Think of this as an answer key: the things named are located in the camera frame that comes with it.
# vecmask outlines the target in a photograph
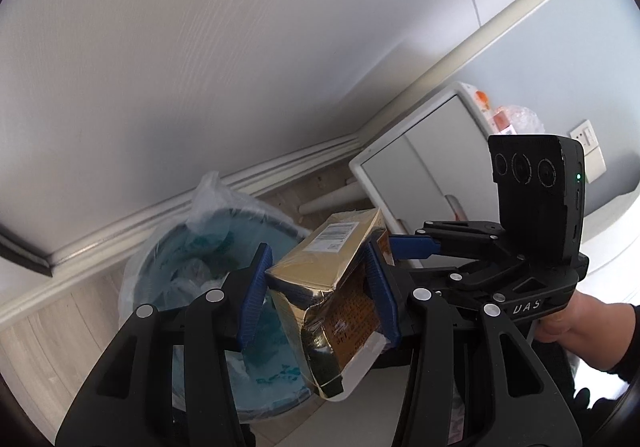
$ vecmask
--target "barcode label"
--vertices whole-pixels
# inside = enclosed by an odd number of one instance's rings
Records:
[[[306,252],[340,252],[345,241],[358,226],[358,223],[331,223],[314,237],[305,250]]]
[[[500,135],[516,135],[516,130],[511,124],[509,124],[506,128],[504,128],[501,132],[499,132],[499,134]]]

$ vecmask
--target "camera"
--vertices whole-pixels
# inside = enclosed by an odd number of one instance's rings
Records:
[[[520,250],[573,265],[584,215],[584,151],[557,135],[492,135],[500,224]]]

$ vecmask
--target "barcode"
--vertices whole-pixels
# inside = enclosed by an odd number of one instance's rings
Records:
[[[331,223],[314,237],[305,250],[307,252],[339,252],[358,223]]]

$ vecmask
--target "white pipe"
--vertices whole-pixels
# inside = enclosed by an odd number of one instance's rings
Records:
[[[310,202],[300,205],[298,212],[302,215],[311,214],[318,211],[324,211],[348,204],[357,200],[364,200],[367,197],[366,192],[358,182],[353,182],[340,187],[335,191],[328,192],[320,198],[311,200]]]

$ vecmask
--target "camera lens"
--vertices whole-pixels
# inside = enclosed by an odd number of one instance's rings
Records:
[[[538,178],[545,187],[553,187],[556,183],[556,168],[548,158],[538,164]]]
[[[511,158],[513,175],[520,183],[529,183],[531,180],[531,163],[527,155],[516,153]]]
[[[494,158],[495,171],[500,175],[504,176],[507,174],[507,159],[504,157],[502,153],[498,153]]]

